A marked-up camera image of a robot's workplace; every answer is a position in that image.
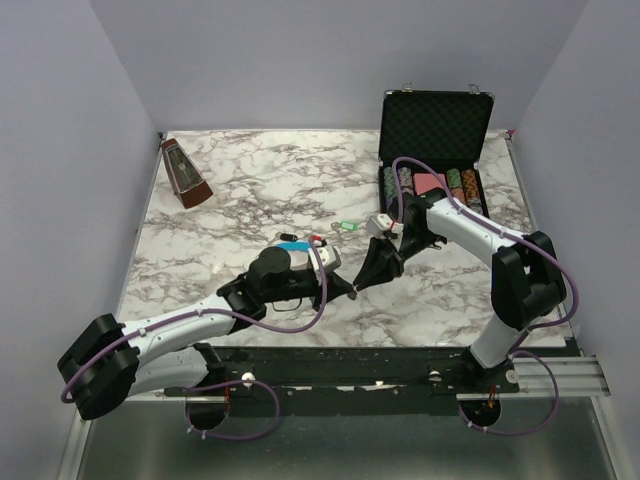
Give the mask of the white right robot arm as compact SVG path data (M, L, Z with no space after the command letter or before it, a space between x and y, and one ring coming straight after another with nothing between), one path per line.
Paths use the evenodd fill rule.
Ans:
M485 390L528 327L566 299L551 239L540 231L526 235L502 227L449 199L440 188L425 198L404 193L391 211L402 219L378 214L367 222L372 238L354 288L361 291L401 277L407 260L439 241L452 241L483 262L491 270L493 315L465 349L459 371L467 389Z

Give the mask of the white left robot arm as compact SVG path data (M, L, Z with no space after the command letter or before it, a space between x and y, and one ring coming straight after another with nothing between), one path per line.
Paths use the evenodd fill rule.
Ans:
M65 382L61 400L75 405L85 420L100 418L133 394L143 368L153 361L249 326L267 329L263 320L272 303L308 298L317 323L328 302L356 295L337 274L340 264L331 246L308 247L301 266L293 265L289 251L268 247L247 272L189 307L133 323L111 313L96 317L57 362Z

